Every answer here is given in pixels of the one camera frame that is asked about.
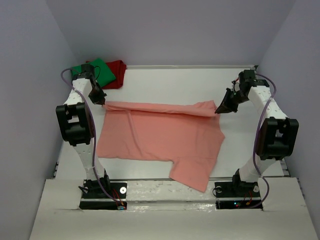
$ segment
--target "gray wall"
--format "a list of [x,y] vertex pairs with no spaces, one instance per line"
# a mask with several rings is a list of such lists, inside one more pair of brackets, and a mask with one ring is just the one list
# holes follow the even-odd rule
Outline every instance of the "gray wall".
[[295,0],[47,0],[80,61],[257,64]]
[[300,178],[320,237],[319,10],[319,0],[297,0],[258,70],[275,81],[277,102],[299,121],[294,152],[286,162],[290,173]]
[[76,60],[44,0],[2,0],[0,33],[0,239],[27,240],[62,142],[60,71]]

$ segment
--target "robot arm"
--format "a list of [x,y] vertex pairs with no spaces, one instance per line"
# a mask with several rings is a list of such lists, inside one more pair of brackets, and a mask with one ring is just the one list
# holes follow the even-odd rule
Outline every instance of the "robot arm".
[[[261,115],[271,97],[269,84],[264,79],[257,79],[253,70],[244,70],[239,74],[238,80],[239,83],[232,82],[232,89],[226,89],[223,101],[215,112],[236,113],[239,104],[251,101]],[[267,106],[262,123],[255,149],[255,162],[261,174],[275,161],[292,154],[299,127],[298,121],[288,118],[274,99]],[[241,188],[250,191],[257,184],[259,177],[260,174],[251,157],[236,171],[232,178],[232,188],[235,192]]]
[[[92,65],[81,65],[81,73],[72,78],[72,85],[83,96],[89,96],[93,104],[105,104],[106,94],[96,81],[95,69]],[[93,119],[81,96],[72,90],[65,103],[57,106],[55,112],[63,140],[74,147],[82,161],[86,172],[86,187],[99,189],[93,169],[94,156],[95,171],[100,182],[108,191],[110,189],[109,177],[94,151]]]

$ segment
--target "pink cloth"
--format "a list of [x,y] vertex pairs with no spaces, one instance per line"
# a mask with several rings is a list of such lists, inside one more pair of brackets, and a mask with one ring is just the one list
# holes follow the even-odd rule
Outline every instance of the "pink cloth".
[[221,144],[214,101],[194,105],[106,102],[101,158],[172,161],[169,177],[205,192]]

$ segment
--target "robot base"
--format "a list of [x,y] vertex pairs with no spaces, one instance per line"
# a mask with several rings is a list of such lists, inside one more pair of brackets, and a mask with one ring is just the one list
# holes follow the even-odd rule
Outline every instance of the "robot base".
[[87,180],[84,181],[83,187],[79,186],[82,191],[79,208],[82,210],[125,210],[127,208],[127,183],[126,182],[109,182],[108,187],[104,189],[114,197],[118,202],[110,199],[101,190],[96,181],[91,181],[92,188],[88,188]]

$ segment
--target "table surface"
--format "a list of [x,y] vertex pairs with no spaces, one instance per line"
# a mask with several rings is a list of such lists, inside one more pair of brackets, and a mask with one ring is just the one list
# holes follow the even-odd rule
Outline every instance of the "table surface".
[[[173,186],[170,180],[128,181],[128,210],[117,211],[81,210],[78,186],[83,180],[49,179],[30,240],[317,240],[297,179],[267,180],[263,211],[217,210],[211,191]],[[261,178],[258,185],[264,196]]]
[[[219,105],[226,88],[243,68],[127,69],[121,89],[105,90],[107,101],[190,105],[214,100]],[[100,137],[105,110],[88,101]],[[232,177],[252,154],[259,116],[251,102],[239,105],[237,113],[222,114],[220,127],[225,135],[211,178]],[[111,179],[168,179],[171,162],[99,158]],[[280,162],[264,173],[281,177]],[[56,179],[85,179],[82,162],[68,142],[63,142]]]

